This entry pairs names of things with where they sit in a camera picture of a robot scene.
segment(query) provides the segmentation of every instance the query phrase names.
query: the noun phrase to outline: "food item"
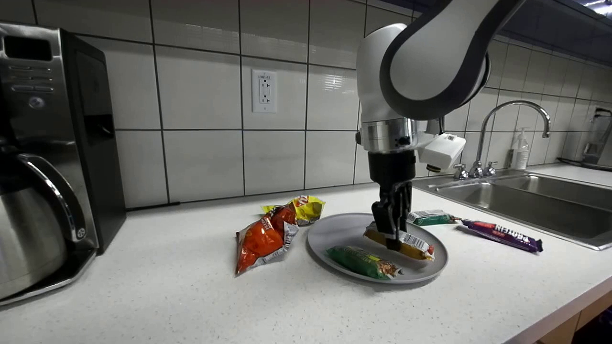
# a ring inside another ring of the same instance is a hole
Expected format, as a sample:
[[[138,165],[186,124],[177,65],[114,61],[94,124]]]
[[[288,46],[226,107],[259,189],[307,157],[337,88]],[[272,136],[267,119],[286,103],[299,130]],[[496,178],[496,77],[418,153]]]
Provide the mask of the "food item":
[[[435,210],[435,212],[412,212],[408,216],[408,222],[416,226],[437,226],[437,224],[456,224],[458,218],[444,214],[442,210]]]
[[[265,214],[274,216],[282,208],[286,212],[293,212],[293,216],[286,214],[288,220],[291,220],[291,224],[311,226],[312,222],[322,218],[324,205],[326,203],[320,197],[303,195],[303,197],[291,199],[289,205],[286,207],[278,207],[278,205],[265,207]]]
[[[322,218],[324,212],[324,201],[316,195],[303,195],[291,199],[291,205],[295,207],[295,218],[299,224],[309,226]]]
[[[379,256],[354,247],[333,247],[328,254],[333,262],[366,277],[393,279],[402,273],[398,266],[383,262]]]
[[[460,229],[509,245],[509,247],[517,247],[521,251],[527,252],[544,252],[544,245],[542,239],[534,239],[529,235],[523,235],[519,231],[511,231],[504,226],[492,224],[492,222],[471,222],[471,220],[462,220]]]
[[[257,266],[282,260],[295,235],[295,226],[284,224],[282,228],[274,228],[272,218],[268,216],[236,233],[236,275],[242,275]]]
[[[322,210],[324,201],[318,197],[297,197],[284,207],[265,207],[265,216],[259,222],[236,233],[236,275],[284,260],[299,233],[297,224],[320,220]]]
[[[274,208],[274,212],[270,216],[272,216],[270,222],[272,222],[274,229],[278,229],[282,235],[286,235],[286,224],[295,226],[293,205],[278,207],[278,208]]]
[[[400,233],[400,243],[395,235],[385,235],[377,231],[374,226],[370,226],[364,233],[368,239],[385,245],[395,247],[400,245],[400,251],[404,256],[410,256],[414,260],[433,260],[435,258],[435,247],[423,241],[421,237],[416,237],[412,233]]]

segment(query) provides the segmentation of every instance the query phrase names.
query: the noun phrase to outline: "electrical outlet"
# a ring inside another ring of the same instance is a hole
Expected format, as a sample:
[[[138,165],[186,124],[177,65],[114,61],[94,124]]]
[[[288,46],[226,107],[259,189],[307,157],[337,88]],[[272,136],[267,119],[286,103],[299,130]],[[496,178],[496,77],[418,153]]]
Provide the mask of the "electrical outlet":
[[[278,113],[278,75],[253,69],[253,113]]]

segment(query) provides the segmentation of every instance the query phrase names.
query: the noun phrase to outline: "soap dispenser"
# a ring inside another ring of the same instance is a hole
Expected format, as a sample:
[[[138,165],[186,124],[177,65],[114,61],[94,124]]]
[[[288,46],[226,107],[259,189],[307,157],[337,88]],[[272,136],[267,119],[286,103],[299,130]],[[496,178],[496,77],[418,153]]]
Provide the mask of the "soap dispenser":
[[[519,138],[515,142],[515,151],[513,151],[513,170],[527,170],[529,168],[529,159],[530,159],[530,143],[525,136],[525,128],[519,132]]]

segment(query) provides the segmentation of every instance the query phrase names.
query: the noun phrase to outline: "coffee maker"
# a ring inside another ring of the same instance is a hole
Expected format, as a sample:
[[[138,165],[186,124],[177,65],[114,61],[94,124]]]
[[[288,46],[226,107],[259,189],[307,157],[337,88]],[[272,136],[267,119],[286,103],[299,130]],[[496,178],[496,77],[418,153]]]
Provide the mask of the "coffee maker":
[[[6,306],[75,281],[125,222],[100,50],[60,29],[0,23],[0,163]]]

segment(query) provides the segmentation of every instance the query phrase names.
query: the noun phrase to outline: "snack bag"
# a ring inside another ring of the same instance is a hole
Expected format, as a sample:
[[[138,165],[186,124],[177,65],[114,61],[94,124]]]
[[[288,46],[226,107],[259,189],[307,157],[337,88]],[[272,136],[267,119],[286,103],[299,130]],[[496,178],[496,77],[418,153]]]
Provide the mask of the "snack bag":
[[[263,264],[284,260],[293,237],[299,233],[293,208],[278,208],[244,231],[236,233],[236,275]]]
[[[268,205],[268,207],[265,207],[265,214],[272,216],[278,212],[278,208],[291,207],[295,212],[295,224],[311,226],[312,222],[322,218],[324,205],[326,203],[316,195],[303,195],[303,197],[291,199],[291,203],[286,207]]]

